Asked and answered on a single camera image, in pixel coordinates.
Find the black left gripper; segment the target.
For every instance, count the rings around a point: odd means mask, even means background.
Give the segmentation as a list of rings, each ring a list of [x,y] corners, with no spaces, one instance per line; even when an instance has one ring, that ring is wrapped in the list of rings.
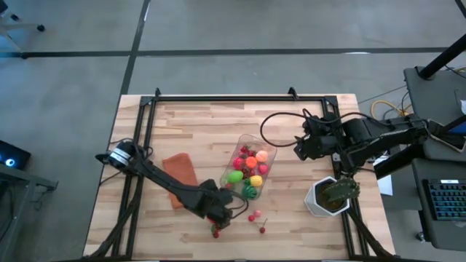
[[[217,229],[225,229],[232,219],[232,210],[227,207],[233,201],[232,192],[227,188],[217,187],[212,179],[202,182],[200,190],[200,217],[214,222]]]

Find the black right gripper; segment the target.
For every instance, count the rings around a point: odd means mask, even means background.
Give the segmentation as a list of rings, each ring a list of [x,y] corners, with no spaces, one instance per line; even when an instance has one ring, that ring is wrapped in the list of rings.
[[[296,137],[294,153],[301,161],[340,154],[342,151],[340,123],[336,115],[327,115],[323,118],[315,115],[307,116],[302,124],[305,137]]]

